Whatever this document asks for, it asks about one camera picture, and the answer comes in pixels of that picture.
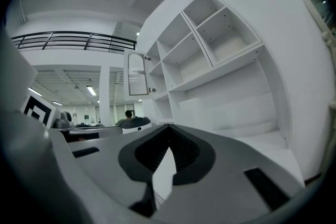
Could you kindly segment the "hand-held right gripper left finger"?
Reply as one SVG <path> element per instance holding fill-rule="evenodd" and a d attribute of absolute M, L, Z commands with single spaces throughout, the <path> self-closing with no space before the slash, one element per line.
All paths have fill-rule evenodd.
<path fill-rule="evenodd" d="M 49 135 L 63 179 L 92 219 L 143 219 L 131 208 L 145 198 L 147 183 L 129 178 L 119 164 L 127 144 L 165 129 L 150 127 L 125 135 L 67 143 L 57 130 Z"/>

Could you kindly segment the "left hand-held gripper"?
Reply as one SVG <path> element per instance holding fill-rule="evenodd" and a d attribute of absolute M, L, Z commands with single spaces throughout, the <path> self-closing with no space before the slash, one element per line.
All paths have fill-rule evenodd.
<path fill-rule="evenodd" d="M 61 112 L 42 97 L 28 90 L 21 112 L 37 119 L 47 129 L 59 129 L 66 142 L 87 141 L 122 135 L 122 128 L 75 127 L 69 112 Z"/>

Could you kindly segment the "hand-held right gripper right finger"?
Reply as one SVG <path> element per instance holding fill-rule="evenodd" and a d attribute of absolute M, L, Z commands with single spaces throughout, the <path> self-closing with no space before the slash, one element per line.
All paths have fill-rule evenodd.
<path fill-rule="evenodd" d="M 216 153 L 213 168 L 200 181 L 173 186 L 156 219 L 165 223 L 242 223 L 270 212 L 245 171 L 259 168 L 288 197 L 304 189 L 291 150 L 278 131 L 229 138 L 183 126 L 207 141 Z"/>

